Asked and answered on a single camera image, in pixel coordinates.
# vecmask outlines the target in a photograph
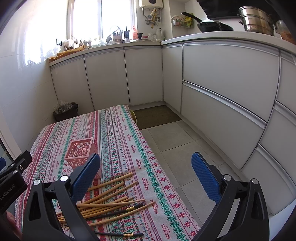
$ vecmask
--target countertop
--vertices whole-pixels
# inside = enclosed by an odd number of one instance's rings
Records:
[[[110,45],[102,45],[95,48],[86,49],[80,52],[76,52],[70,55],[67,55],[65,57],[62,57],[60,59],[54,60],[51,63],[49,63],[49,66],[53,66],[55,64],[58,64],[62,61],[65,61],[67,59],[71,59],[83,54],[88,54],[96,51],[106,50],[106,49],[114,49],[114,48],[122,48],[122,47],[131,47],[131,46],[142,46],[142,45],[154,45],[154,46],[160,46],[160,42],[130,42],[130,43],[122,43],[122,44],[110,44]]]
[[[65,61],[80,55],[101,51],[101,50],[130,47],[130,46],[142,46],[142,45],[160,46],[160,45],[168,45],[168,44],[174,44],[179,42],[204,40],[204,39],[239,39],[239,40],[245,40],[245,41],[252,41],[252,42],[267,44],[269,46],[273,46],[296,55],[296,45],[274,36],[259,34],[259,33],[252,33],[252,32],[243,32],[243,31],[217,31],[217,32],[207,32],[207,33],[181,36],[181,37],[163,41],[161,43],[160,42],[130,42],[130,43],[122,43],[122,44],[103,45],[100,47],[87,49],[84,51],[80,51],[80,52],[62,57],[60,59],[57,59],[51,62],[49,66],[53,66],[62,61]]]

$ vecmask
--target gold chopstick band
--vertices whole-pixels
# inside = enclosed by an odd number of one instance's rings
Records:
[[[130,211],[132,211],[132,210],[134,210],[135,209],[135,207],[133,206],[133,207],[128,207],[128,208],[126,208],[126,211],[127,212],[130,212]]]

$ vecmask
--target patterned tablecloth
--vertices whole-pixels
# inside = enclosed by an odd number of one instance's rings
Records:
[[[68,144],[71,140],[88,137],[94,137],[94,144],[103,160],[103,182],[129,172],[133,176],[125,179],[126,186],[139,181],[121,195],[110,198],[108,202],[123,196],[133,197],[135,200],[146,199],[145,204],[156,201],[155,205],[126,218],[94,227],[100,232],[142,232],[143,237],[101,235],[101,240],[161,241],[191,240],[194,237],[200,229],[197,222],[158,164],[125,105],[81,115],[42,129],[31,149],[32,163],[23,173],[28,189],[16,202],[15,215],[19,228],[22,228],[24,208],[33,181],[41,179],[44,183],[52,182],[62,175],[70,175],[73,169],[64,160]],[[97,184],[98,180],[94,180],[93,185]],[[84,200],[114,185],[115,183],[87,192]],[[57,212],[60,211],[58,203],[54,202],[54,206]]]

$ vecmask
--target trash can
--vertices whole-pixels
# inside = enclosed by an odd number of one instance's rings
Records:
[[[72,108],[63,113],[57,114],[54,111],[53,115],[57,122],[78,116],[78,104],[75,102],[71,102],[71,104],[73,105]]]

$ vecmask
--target blue gripper pad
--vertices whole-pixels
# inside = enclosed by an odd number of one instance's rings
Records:
[[[219,203],[221,199],[220,185],[208,168],[206,160],[196,152],[191,157],[191,165],[209,199],[215,201],[216,204]]]
[[[0,172],[6,166],[6,161],[3,157],[0,157]]]
[[[73,203],[83,199],[96,173],[100,169],[101,159],[98,154],[89,157],[83,166],[74,169],[71,178],[71,200]]]

